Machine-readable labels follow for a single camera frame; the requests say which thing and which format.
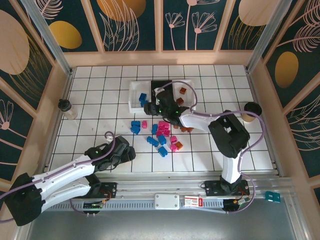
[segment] cable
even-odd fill
[[[113,132],[111,132],[111,131],[106,131],[106,132],[104,133],[104,138],[105,138],[105,139],[107,139],[107,134],[111,134],[111,135],[112,135],[113,141],[112,141],[112,146],[111,146],[110,150],[109,150],[108,152],[106,152],[104,155],[99,156],[99,157],[94,158],[94,159],[87,160],[87,161],[77,162],[77,163],[75,163],[74,165],[67,166],[67,167],[65,167],[65,168],[63,168],[63,169],[61,169],[61,170],[59,170],[59,171],[57,171],[57,172],[54,172],[54,173],[52,173],[52,174],[50,174],[50,175],[48,175],[48,176],[45,176],[45,177],[43,178],[43,180],[42,180],[42,179],[39,179],[39,180],[30,182],[30,183],[27,183],[27,184],[25,184],[25,185],[18,186],[18,187],[14,188],[14,189],[11,189],[11,190],[5,192],[4,194],[0,195],[0,200],[3,199],[4,197],[6,197],[6,196],[8,196],[8,195],[10,195],[10,194],[12,194],[12,193],[14,193],[14,192],[16,192],[16,191],[25,189],[25,188],[30,187],[30,186],[33,186],[33,185],[35,185],[35,184],[41,183],[42,181],[48,180],[48,179],[50,179],[50,178],[52,178],[52,177],[54,177],[54,176],[56,176],[56,175],[64,172],[65,170],[68,170],[68,169],[71,169],[71,168],[75,168],[75,167],[78,166],[78,165],[93,163],[93,162],[96,162],[96,161],[99,161],[99,160],[105,158],[106,156],[108,156],[108,155],[114,150],[114,147],[115,147],[115,145],[116,145],[115,135],[113,134]],[[10,219],[7,219],[7,220],[0,220],[0,224],[5,224],[5,223],[8,223],[8,222],[11,222],[12,220],[14,220],[14,219],[13,219],[13,218],[10,218]]]
[[[247,151],[249,151],[251,148],[256,146],[265,137],[266,125],[265,125],[264,121],[262,120],[262,118],[259,115],[255,114],[254,112],[250,112],[250,111],[229,111],[229,112],[223,112],[223,113],[219,113],[219,114],[209,114],[209,113],[197,112],[197,111],[195,111],[193,109],[198,103],[197,93],[196,93],[195,89],[189,83],[184,82],[184,81],[180,81],[180,80],[175,80],[175,81],[172,81],[172,82],[169,82],[169,83],[163,85],[162,87],[159,87],[159,89],[164,89],[166,86],[169,86],[169,85],[175,84],[175,83],[185,84],[192,90],[192,92],[194,94],[195,102],[190,107],[190,111],[194,115],[198,115],[198,116],[202,116],[202,117],[216,118],[216,117],[222,117],[222,116],[227,116],[227,115],[231,115],[231,114],[249,114],[249,115],[252,115],[252,116],[256,117],[260,121],[260,125],[261,125],[261,128],[262,128],[262,134],[261,134],[260,138],[254,144],[250,145],[245,150],[243,150],[239,155],[239,161],[238,161],[238,166],[237,166],[238,173],[240,175],[243,175],[246,178],[248,178],[250,180],[250,182],[252,183],[252,187],[253,187],[252,198],[250,199],[249,203],[245,207],[243,207],[243,208],[241,208],[239,210],[233,211],[232,213],[235,214],[235,213],[242,212],[243,210],[248,208],[252,204],[252,202],[254,201],[255,195],[256,195],[256,185],[255,185],[253,179],[249,175],[241,172],[241,162],[242,162],[242,159],[243,159],[243,155]]]

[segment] toy block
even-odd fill
[[[140,94],[140,97],[139,97],[139,101],[140,101],[140,102],[145,101],[146,98],[147,98],[147,94],[141,93],[141,94]]]
[[[155,147],[158,147],[158,146],[159,146],[159,142],[158,142],[157,140],[153,139],[153,138],[150,137],[150,136],[148,136],[148,137],[146,138],[146,141],[147,141],[148,143],[150,143],[151,145],[155,146]]]
[[[155,136],[158,138],[159,136],[163,135],[163,131],[156,131]]]
[[[158,149],[158,151],[159,151],[159,153],[160,153],[160,155],[161,155],[162,157],[165,157],[165,156],[168,155],[168,151],[167,151],[163,146],[160,147],[160,148]]]
[[[158,125],[158,131],[164,131],[165,130],[165,126],[163,125]]]
[[[164,123],[164,129],[169,129],[170,128],[170,123],[166,122]]]
[[[164,130],[164,131],[163,131],[163,135],[164,135],[165,137],[169,137],[169,136],[170,136],[170,130]]]
[[[148,123],[146,120],[142,121],[142,128],[146,129],[148,126]]]
[[[275,202],[275,203],[281,202],[280,193],[273,192],[273,191],[266,191],[264,195],[264,199],[269,202]]]
[[[140,128],[140,121],[131,121],[131,127],[138,126]]]
[[[183,148],[183,145],[179,141],[177,143],[175,143],[174,145],[178,148],[178,151]]]
[[[134,134],[139,134],[140,133],[140,127],[139,126],[136,126],[136,125],[133,125],[131,128],[130,128],[131,132],[133,132]]]
[[[157,132],[157,129],[158,129],[158,124],[153,124],[153,125],[152,125],[152,131],[151,131],[151,133],[152,133],[153,135],[155,135],[156,132]]]
[[[185,102],[185,101],[184,101],[181,97],[179,97],[179,98],[176,100],[176,103],[177,103],[179,106],[182,105],[184,102]]]
[[[161,135],[161,136],[158,137],[158,141],[159,141],[159,143],[160,143],[161,145],[167,143],[167,140],[166,140],[165,136],[163,136],[163,135]]]
[[[187,91],[187,89],[185,89],[184,87],[180,88],[180,93],[181,94],[184,95],[186,93],[186,91]]]
[[[140,106],[143,108],[145,104],[147,104],[148,101],[147,100],[143,100],[140,102]]]
[[[178,151],[177,146],[176,146],[176,145],[174,145],[174,144],[172,144],[172,145],[170,146],[170,149],[171,149],[171,151],[172,151],[172,152],[176,152],[176,151]]]
[[[177,141],[178,141],[178,139],[177,139],[176,136],[170,137],[170,142],[171,142],[171,144],[174,144],[174,143],[176,143]]]
[[[159,123],[158,123],[159,126],[164,126],[165,124],[166,124],[165,121],[159,121]]]

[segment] white junction box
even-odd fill
[[[175,79],[174,81],[183,81],[190,84],[194,88],[194,83],[192,80],[188,79]],[[178,98],[182,98],[184,103],[182,106],[191,107],[195,103],[195,96],[192,90],[185,84],[177,82],[173,83],[173,98],[176,100]],[[180,89],[185,88],[186,93],[181,94]],[[144,113],[144,108],[141,107],[141,103],[139,101],[140,95],[144,93],[146,94],[146,100],[148,102],[151,101],[151,80],[150,81],[131,81],[129,86],[129,111],[130,113]]]
[[[154,208],[159,210],[179,210],[179,195],[175,193],[156,193],[154,195]]]

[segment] purple cable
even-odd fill
[[[241,172],[241,162],[243,159],[243,155],[247,151],[249,151],[251,148],[256,146],[265,137],[266,125],[265,125],[264,121],[262,120],[262,118],[259,115],[255,114],[254,112],[250,112],[250,111],[229,111],[229,112],[223,112],[223,113],[219,113],[219,114],[209,114],[209,113],[197,112],[193,109],[198,103],[197,93],[196,93],[195,89],[189,83],[184,82],[184,81],[180,81],[180,80],[175,80],[175,81],[172,81],[172,82],[169,82],[169,83],[163,85],[162,87],[159,87],[159,89],[164,89],[166,86],[169,86],[169,85],[175,84],[175,83],[185,84],[192,90],[192,92],[194,94],[194,98],[195,98],[195,103],[190,107],[190,111],[194,115],[198,115],[198,116],[202,116],[202,117],[216,118],[216,117],[222,117],[222,116],[231,115],[231,114],[250,114],[252,116],[255,116],[260,121],[260,125],[262,128],[262,134],[261,134],[260,138],[254,144],[252,144],[251,146],[247,147],[244,151],[242,151],[239,155],[237,170],[238,170],[239,174],[247,177],[250,180],[250,182],[252,183],[252,187],[253,187],[252,198],[250,199],[249,203],[245,207],[243,207],[237,211],[233,211],[232,213],[235,214],[235,213],[242,212],[243,210],[248,208],[252,204],[252,202],[254,201],[255,195],[256,195],[256,185],[255,185],[253,179],[249,175]]]
[[[113,134],[113,132],[111,132],[111,131],[106,131],[105,134],[104,134],[104,138],[107,138],[107,134],[111,134],[112,137],[113,137],[112,146],[111,146],[110,150],[109,150],[108,152],[106,152],[104,155],[99,156],[99,157],[97,157],[97,158],[90,159],[90,160],[87,160],[87,161],[77,162],[77,163],[75,164],[75,166],[78,166],[78,165],[80,165],[80,164],[93,163],[93,162],[99,161],[99,160],[105,158],[106,156],[108,156],[108,155],[112,152],[112,150],[114,149],[114,147],[115,147],[115,145],[116,145],[116,141],[115,141],[115,135]],[[54,176],[56,176],[56,175],[64,172],[65,170],[68,170],[68,169],[71,169],[71,168],[75,168],[75,166],[74,166],[74,165],[67,166],[67,167],[65,167],[65,168],[63,168],[63,169],[61,169],[61,170],[59,170],[59,171],[57,171],[57,172],[55,172],[55,173],[52,173],[52,174],[50,174],[50,175],[48,175],[48,176],[45,176],[45,177],[44,177],[44,180],[47,180],[47,179],[49,179],[49,178],[52,178],[52,177],[54,177]],[[11,189],[11,190],[5,192],[4,194],[0,195],[0,200],[3,199],[4,197],[8,196],[9,194],[12,194],[12,193],[16,192],[16,191],[19,191],[19,190],[21,190],[21,189],[25,189],[25,188],[30,187],[30,186],[32,186],[32,185],[41,183],[41,181],[42,181],[42,179],[39,179],[39,180],[37,180],[37,181],[33,181],[33,182],[27,183],[27,184],[25,184],[25,185],[21,185],[21,186],[18,186],[18,187],[16,187],[16,188],[14,188],[14,189]],[[76,209],[74,208],[74,206],[73,206],[73,204],[72,204],[72,202],[71,202],[71,199],[70,199],[70,203],[71,203],[72,209],[77,212],[78,210],[76,210]],[[0,224],[5,224],[5,223],[8,223],[8,222],[11,222],[12,220],[14,220],[14,219],[11,218],[11,219],[7,219],[7,220],[0,220]]]

